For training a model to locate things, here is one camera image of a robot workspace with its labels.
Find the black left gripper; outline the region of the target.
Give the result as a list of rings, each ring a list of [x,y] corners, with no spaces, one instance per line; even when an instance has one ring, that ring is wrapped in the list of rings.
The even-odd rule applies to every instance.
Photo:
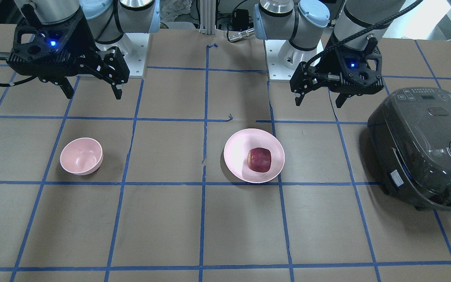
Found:
[[[373,95],[384,88],[381,67],[382,55],[375,43],[369,43],[363,51],[341,46],[322,56],[315,67],[299,63],[290,79],[290,90],[299,107],[307,93],[321,88],[319,73],[335,77],[325,80],[323,85],[339,93],[335,105],[341,108],[349,95]]]

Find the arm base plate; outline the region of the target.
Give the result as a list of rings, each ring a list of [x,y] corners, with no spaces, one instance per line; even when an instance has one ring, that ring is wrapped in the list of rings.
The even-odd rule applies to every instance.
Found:
[[[299,63],[308,62],[323,50],[321,40],[311,51],[299,50],[287,40],[265,40],[264,43],[269,79],[272,81],[290,81]]]
[[[113,46],[120,48],[130,70],[129,78],[143,78],[146,70],[149,38],[150,34],[147,33],[125,33],[117,42],[96,43],[96,46],[102,51]]]

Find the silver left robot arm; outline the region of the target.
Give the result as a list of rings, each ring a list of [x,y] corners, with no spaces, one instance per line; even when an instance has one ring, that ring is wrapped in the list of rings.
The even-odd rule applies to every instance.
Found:
[[[311,91],[326,87],[338,93],[340,108],[355,95],[384,88],[378,48],[390,24],[402,15],[403,0],[346,0],[324,50],[317,52],[331,12],[320,0],[260,0],[254,6],[255,35],[283,40],[279,59],[294,72],[290,90],[301,105]]]

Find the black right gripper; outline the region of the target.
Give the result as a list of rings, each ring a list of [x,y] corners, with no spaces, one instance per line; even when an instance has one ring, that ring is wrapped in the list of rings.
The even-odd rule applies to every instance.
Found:
[[[24,8],[23,14],[6,59],[14,71],[47,80],[61,79],[60,88],[67,99],[75,93],[67,77],[91,74],[107,82],[117,100],[122,98],[123,84],[130,75],[124,56],[116,46],[99,51],[81,8],[54,24],[41,22],[34,8]]]

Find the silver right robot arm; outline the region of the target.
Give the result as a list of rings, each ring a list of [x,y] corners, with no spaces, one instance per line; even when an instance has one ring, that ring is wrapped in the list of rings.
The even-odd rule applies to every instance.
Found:
[[[74,95],[68,77],[91,75],[107,82],[116,99],[130,71],[129,33],[159,30],[157,0],[16,0],[23,15],[7,64],[23,76],[37,77]]]

